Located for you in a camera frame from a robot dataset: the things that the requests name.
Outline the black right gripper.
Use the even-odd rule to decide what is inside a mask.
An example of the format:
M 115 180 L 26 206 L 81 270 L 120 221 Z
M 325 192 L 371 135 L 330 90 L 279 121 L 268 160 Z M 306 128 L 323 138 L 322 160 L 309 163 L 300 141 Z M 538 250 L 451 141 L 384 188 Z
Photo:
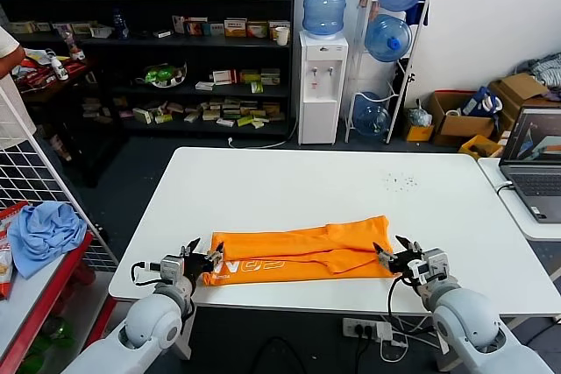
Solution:
M 377 243 L 373 243 L 377 259 L 380 265 L 387 267 L 393 274 L 401 274 L 405 278 L 418 278 L 419 270 L 417 264 L 412 269 L 410 264 L 414 261 L 423 263 L 423 252 L 418 242 L 411 242 L 404 236 L 396 236 L 397 241 L 406 249 L 398 253 L 385 251 Z

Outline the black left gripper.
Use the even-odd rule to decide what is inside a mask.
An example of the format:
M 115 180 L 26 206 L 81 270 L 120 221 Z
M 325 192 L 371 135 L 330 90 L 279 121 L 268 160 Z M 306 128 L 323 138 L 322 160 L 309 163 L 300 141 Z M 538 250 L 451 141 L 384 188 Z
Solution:
M 215 249 L 208 250 L 206 255 L 192 253 L 200 241 L 201 238 L 196 238 L 181 247 L 181 255 L 184 257 L 183 276 L 189 280 L 198 280 L 204 273 L 213 272 L 214 263 L 212 260 L 222 260 L 224 257 L 223 242 L 219 243 Z

